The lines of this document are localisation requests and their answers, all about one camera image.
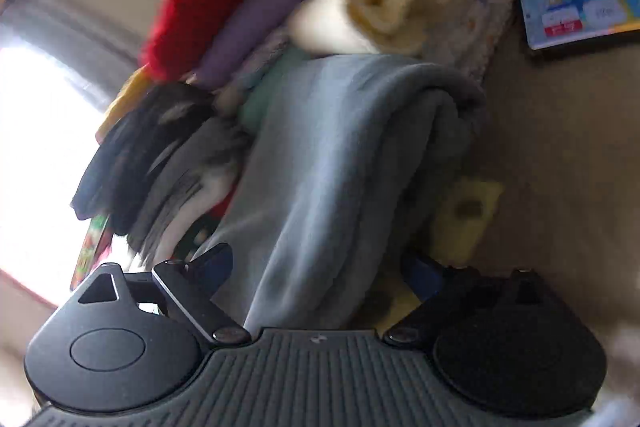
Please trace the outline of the grey fleece garment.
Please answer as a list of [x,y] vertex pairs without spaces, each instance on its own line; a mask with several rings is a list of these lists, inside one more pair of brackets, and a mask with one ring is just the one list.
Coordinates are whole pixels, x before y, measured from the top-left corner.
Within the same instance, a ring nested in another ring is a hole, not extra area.
[[337,329],[393,228],[434,209],[486,109],[461,72],[400,55],[299,65],[274,95],[212,236],[232,250],[214,303],[244,329]]

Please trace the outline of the folded red black garment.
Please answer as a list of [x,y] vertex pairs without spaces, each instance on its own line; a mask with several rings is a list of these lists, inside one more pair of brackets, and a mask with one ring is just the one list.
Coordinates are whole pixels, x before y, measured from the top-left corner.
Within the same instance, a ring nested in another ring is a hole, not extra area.
[[177,244],[174,254],[172,255],[174,259],[191,260],[206,239],[216,232],[220,221],[231,204],[237,186],[238,184],[233,184],[230,192],[223,200],[192,223],[188,231],[186,231],[186,234],[182,236],[182,239],[180,239],[180,242]]

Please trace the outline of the colourful alphabet bed bumper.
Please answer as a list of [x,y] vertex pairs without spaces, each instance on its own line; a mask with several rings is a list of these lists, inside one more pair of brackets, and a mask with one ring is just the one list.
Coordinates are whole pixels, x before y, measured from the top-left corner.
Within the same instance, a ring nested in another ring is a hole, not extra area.
[[88,231],[80,248],[70,290],[74,291],[91,272],[110,254],[113,230],[110,217],[99,215],[90,220]]

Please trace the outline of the folded grey white garments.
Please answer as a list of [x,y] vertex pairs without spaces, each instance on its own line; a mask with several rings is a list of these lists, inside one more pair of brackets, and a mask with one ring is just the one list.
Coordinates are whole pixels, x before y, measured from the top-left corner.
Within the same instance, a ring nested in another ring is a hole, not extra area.
[[231,192],[248,143],[250,137],[234,121],[213,117],[172,154],[127,235],[146,269],[168,257],[160,240],[183,207],[206,213]]

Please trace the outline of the folded dark brown garments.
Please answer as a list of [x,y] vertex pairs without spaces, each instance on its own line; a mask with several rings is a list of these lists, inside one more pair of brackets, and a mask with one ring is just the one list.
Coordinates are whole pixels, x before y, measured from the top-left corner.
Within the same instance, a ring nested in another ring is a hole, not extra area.
[[128,234],[168,160],[214,116],[213,99],[186,83],[152,88],[93,155],[72,199],[76,218],[105,215],[115,234]]

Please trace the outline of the Mickey Mouse bed blanket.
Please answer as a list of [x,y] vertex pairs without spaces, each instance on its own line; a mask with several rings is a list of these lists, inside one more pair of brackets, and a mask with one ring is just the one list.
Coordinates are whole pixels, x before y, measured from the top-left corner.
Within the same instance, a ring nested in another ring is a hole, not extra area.
[[477,268],[539,271],[615,361],[639,361],[639,47],[549,58],[504,37],[462,172],[503,187]]

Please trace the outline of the mint green folded garment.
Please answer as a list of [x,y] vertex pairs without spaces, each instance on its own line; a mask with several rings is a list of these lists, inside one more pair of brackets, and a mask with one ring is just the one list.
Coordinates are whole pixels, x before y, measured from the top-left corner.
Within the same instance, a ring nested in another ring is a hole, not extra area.
[[271,103],[285,77],[296,67],[308,62],[311,55],[290,44],[282,54],[266,66],[254,83],[239,110],[239,123],[244,130],[256,135]]

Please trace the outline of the yellow garment on pile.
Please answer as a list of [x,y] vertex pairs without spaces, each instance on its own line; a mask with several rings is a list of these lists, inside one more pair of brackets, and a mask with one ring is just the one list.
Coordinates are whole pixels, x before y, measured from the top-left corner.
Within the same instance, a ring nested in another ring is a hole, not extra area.
[[115,100],[107,107],[102,124],[96,130],[96,142],[101,143],[107,133],[122,117],[131,112],[153,87],[149,67],[144,65],[137,69],[122,86]]

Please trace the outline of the purple folded garment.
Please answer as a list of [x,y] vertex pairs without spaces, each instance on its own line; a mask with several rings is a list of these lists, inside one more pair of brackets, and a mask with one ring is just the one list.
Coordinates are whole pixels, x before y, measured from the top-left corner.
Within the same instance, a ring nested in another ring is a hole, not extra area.
[[194,72],[193,84],[214,91],[241,65],[303,0],[243,0],[215,36]]

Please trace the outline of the rolled cream towel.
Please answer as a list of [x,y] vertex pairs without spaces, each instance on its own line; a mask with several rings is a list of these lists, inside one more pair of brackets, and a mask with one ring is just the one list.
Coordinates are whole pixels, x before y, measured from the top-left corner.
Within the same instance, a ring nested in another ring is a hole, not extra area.
[[288,18],[288,35],[314,55],[418,55],[430,0],[306,0]]

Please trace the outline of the red fleece garment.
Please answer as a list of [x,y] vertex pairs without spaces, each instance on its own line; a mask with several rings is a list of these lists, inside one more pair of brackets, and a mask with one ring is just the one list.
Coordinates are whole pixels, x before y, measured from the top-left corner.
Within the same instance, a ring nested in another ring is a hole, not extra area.
[[143,47],[141,65],[158,83],[190,74],[242,1],[163,0]]

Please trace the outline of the colourful picture book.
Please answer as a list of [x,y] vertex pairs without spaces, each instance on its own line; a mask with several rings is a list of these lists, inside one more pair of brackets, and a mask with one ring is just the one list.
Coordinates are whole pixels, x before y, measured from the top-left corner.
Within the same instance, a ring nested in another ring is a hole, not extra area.
[[639,30],[639,0],[520,0],[534,52]]

